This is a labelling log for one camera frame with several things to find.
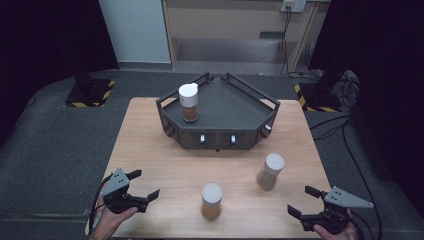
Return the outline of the grey spice jar white lid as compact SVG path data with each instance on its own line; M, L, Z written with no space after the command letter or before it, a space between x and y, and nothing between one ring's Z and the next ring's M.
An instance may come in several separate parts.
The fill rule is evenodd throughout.
M265 190L274 188L278 175L285 167L284 158L277 153L270 153L266 156L262 169L259 171L256 181Z

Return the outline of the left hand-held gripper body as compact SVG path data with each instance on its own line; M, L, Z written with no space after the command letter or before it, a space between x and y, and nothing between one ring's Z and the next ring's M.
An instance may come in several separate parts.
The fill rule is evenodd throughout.
M128 193L130 181L122 168L116 169L108 178L100 197L105 206L113 213L120 214L136 207L138 212L145 213L149 201L146 197L136 197Z

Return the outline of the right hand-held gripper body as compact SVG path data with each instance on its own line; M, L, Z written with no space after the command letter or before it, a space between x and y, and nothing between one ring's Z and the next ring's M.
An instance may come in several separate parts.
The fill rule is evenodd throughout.
M333 187L329 192L325 192L325 197L320 199L324 204L320 213L301 215L299 221L304 231L312 231L314 225L320 225L331 234L339 234L346 229L351 219L348 213L349 209L374 207L372 202L338 187Z

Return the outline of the black stand striped base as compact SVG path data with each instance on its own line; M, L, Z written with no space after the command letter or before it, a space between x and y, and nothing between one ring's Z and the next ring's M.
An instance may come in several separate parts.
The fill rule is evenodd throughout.
M65 100L74 106L102 106L113 81L91 76L92 72L117 69L112 46L99 0L70 0L71 16L66 20L69 67L75 86Z
M338 52L330 58L317 83L297 84L295 91L302 109L313 112L340 112L342 103L332 89L345 72L343 54Z

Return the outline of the brown spice jar spouted lid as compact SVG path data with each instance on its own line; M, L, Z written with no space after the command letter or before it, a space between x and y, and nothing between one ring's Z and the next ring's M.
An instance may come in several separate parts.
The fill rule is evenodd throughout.
M184 84L179 87L178 93L180 104L183 107L183 119L187 122L196 121L198 118L198 84Z

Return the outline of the person's right hand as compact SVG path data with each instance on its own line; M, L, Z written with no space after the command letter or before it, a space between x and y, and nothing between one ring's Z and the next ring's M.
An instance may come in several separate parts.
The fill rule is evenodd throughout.
M313 230L321 237L322 240L358 240L357 227L349 222L346 229L339 234L331 234L324 227L314 225Z

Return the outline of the dark grey seasoning rack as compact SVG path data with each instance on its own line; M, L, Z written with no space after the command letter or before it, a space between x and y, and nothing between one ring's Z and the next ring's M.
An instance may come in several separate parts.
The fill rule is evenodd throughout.
M280 103L243 79L204 73L194 122L183 119L176 90L156 100L164 133L185 149L248 150L271 132Z

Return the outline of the beige wooden cabinet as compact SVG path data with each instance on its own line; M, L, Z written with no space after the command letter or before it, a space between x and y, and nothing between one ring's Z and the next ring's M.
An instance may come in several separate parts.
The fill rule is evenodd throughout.
M297 67L308 39L315 39L331 0L307 0L302 13L282 12L283 0L161 0L172 59L184 40L272 42L283 66Z

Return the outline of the orange spice jar white lid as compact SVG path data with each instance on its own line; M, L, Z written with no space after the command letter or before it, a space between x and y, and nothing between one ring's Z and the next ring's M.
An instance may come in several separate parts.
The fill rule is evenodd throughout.
M216 220L222 212L221 200L223 190L217 183L207 183L201 192L202 205L201 214L209 220Z

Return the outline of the grey wall socket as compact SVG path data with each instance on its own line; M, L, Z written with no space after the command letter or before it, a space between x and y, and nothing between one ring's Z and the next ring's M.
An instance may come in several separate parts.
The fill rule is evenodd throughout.
M281 11L282 12L292 12L292 13L302 13L306 6L307 0L283 0Z

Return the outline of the person's left hand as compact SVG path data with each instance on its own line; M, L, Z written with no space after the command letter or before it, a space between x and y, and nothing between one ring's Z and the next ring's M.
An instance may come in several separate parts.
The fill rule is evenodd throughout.
M99 221L90 234L89 240L109 240L119 226L124 221L134 216L137 212L138 209L133 207L120 214L115 214L107 207L102 206L96 212L96 217Z

